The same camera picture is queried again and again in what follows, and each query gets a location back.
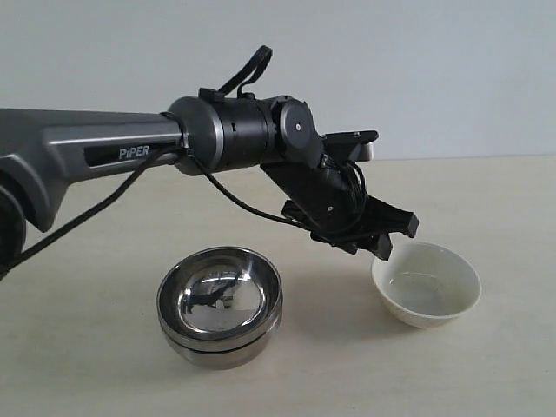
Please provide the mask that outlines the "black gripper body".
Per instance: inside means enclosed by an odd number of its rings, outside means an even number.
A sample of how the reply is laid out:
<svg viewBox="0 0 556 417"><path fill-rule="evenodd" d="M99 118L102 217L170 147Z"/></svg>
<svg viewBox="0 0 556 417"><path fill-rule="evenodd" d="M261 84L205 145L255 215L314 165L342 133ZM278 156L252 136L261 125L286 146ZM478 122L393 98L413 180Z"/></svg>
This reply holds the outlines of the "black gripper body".
<svg viewBox="0 0 556 417"><path fill-rule="evenodd" d="M371 239L390 236L392 217L402 210L369 195L354 162L324 169L278 162L261 169L288 197L281 215L309 227L312 240L351 255L371 253Z"/></svg>

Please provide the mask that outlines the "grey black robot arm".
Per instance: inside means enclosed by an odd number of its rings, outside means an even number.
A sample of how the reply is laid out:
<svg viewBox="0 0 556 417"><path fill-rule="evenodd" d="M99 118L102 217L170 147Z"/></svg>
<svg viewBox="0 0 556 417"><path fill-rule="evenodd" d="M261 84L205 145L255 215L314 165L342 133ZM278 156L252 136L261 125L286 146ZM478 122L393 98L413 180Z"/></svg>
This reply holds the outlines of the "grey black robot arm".
<svg viewBox="0 0 556 417"><path fill-rule="evenodd" d="M214 180L259 167L285 193L275 221L350 254L381 260L417 216L372 197L360 162L374 130L322 135L292 96L228 98L212 89L161 113L3 109L1 271L47 248L116 201L147 169L172 165Z"/></svg>

